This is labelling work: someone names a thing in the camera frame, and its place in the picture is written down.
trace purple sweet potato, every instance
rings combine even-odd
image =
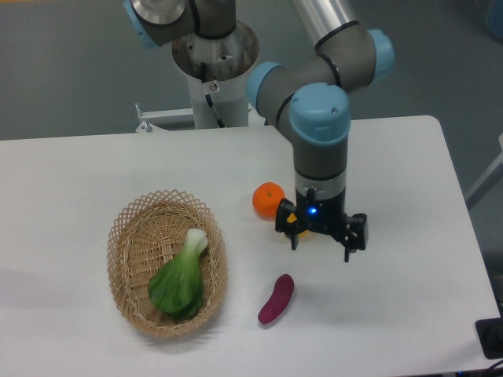
[[[273,294],[260,310],[259,321],[261,324],[270,324],[285,311],[294,289],[293,279],[287,273],[277,278]]]

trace wicker basket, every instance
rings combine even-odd
[[[200,257],[204,304],[194,318],[177,322],[153,307],[148,284],[182,249],[191,228],[203,229],[208,238]],[[109,234],[107,268],[122,315],[152,335],[172,338],[195,330],[219,308],[226,291],[225,244],[213,214],[192,195],[176,190],[142,196],[122,211]]]

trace gray floor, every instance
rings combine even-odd
[[[488,0],[355,0],[395,44],[394,74],[351,95],[355,119],[433,115],[463,191],[501,151],[503,42]],[[237,0],[260,59],[295,66],[312,46],[289,0]],[[132,132],[144,111],[189,107],[170,49],[144,51],[122,0],[0,3],[0,140]],[[491,276],[503,274],[503,180],[471,211]]]

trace robotic arm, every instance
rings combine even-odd
[[[146,48],[173,42],[197,129],[248,125],[244,88],[259,41],[236,20],[234,0],[126,0],[124,8]]]
[[[315,58],[293,71],[261,64],[247,86],[259,114],[293,146],[297,205],[281,201],[276,230],[290,237],[292,249],[306,229],[330,235],[345,246],[349,262],[350,253],[365,250],[368,228],[365,214],[347,216],[344,210],[351,125],[345,92],[382,79],[395,55],[389,39],[381,31],[364,30],[346,2],[293,2],[315,43]]]
[[[394,67],[395,55],[381,31],[362,28],[347,1],[292,1],[316,55],[294,70],[273,62],[260,64],[249,76],[246,94],[257,112],[293,146],[296,205],[281,201],[276,230],[290,238],[292,249],[306,229],[330,235],[344,245],[348,262],[350,253],[365,250],[368,230],[365,214],[347,216],[344,210],[351,127],[346,92],[386,76]],[[219,125],[225,122],[223,115],[232,120],[229,124],[247,124],[236,123],[231,115],[248,115],[243,106],[248,102],[240,97],[240,90],[244,91],[240,79],[247,79],[254,66],[258,42],[249,27],[236,21],[234,1],[127,0],[125,7],[147,46],[178,38],[172,48],[175,62],[203,85],[199,92],[205,101],[199,101],[189,80],[196,128],[202,128],[197,126],[196,113],[209,108]],[[222,92],[233,96],[222,96],[215,104],[212,88],[216,97],[224,84],[232,82],[234,88]],[[201,122],[208,124],[207,119],[206,114]]]

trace bok choy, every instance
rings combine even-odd
[[[182,250],[149,281],[150,301],[175,320],[194,317],[203,305],[199,257],[207,243],[204,230],[189,229]]]

